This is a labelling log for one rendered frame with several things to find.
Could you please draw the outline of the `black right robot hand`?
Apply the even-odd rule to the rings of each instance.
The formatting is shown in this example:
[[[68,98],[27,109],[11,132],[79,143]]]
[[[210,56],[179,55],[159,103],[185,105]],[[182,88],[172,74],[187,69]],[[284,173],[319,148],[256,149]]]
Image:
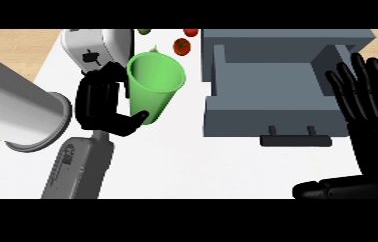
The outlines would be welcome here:
[[[351,56],[353,71],[345,62],[325,73],[348,122],[356,162],[362,174],[297,184],[296,199],[378,199],[378,59]]]

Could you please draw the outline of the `grey open drawer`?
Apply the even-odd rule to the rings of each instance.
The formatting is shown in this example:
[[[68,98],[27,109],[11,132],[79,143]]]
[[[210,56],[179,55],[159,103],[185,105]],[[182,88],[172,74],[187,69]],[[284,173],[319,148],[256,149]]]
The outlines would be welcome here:
[[[319,49],[294,48],[277,55],[252,52],[247,61],[232,62],[234,53],[216,45],[212,61],[212,95],[272,99],[286,97],[321,98],[334,95],[325,72],[337,64],[351,63],[345,45]]]

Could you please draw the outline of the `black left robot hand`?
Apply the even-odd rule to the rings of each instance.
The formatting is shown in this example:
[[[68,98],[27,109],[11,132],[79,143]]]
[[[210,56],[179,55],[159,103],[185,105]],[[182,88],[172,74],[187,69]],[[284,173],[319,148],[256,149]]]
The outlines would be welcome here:
[[[117,113],[120,83],[128,82],[126,68],[108,62],[86,73],[76,97],[76,119],[85,130],[101,130],[122,137],[129,136],[150,117],[147,110],[130,116]]]

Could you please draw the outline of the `grey cabinet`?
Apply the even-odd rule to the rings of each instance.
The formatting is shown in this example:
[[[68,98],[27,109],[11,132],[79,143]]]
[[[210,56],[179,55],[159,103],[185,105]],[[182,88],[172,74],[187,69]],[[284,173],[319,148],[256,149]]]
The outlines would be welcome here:
[[[204,29],[203,81],[212,81],[215,46],[226,50],[228,63],[311,64],[325,96],[331,86],[324,72],[376,39],[370,29]]]

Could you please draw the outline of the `green cup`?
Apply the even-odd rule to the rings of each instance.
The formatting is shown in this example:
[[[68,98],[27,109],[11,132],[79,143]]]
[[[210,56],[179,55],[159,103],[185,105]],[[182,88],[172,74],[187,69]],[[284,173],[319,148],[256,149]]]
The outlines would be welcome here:
[[[144,125],[153,124],[187,81],[181,63],[167,55],[144,52],[128,63],[130,115],[147,111]]]

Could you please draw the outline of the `grey drawer front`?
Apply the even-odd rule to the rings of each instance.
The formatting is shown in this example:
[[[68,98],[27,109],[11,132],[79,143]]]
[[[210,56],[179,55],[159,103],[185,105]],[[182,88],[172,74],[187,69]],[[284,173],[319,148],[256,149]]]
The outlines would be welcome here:
[[[207,97],[206,137],[259,137],[269,132],[271,126],[280,135],[306,135],[309,126],[321,135],[346,137],[349,134],[333,96],[293,99]]]

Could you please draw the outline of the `large pale grey cylinder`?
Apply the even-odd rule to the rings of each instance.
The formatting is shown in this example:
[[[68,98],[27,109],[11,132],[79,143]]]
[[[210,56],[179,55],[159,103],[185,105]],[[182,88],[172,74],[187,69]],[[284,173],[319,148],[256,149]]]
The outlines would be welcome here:
[[[0,139],[24,153],[45,149],[64,134],[73,117],[68,98],[46,92],[0,63]]]

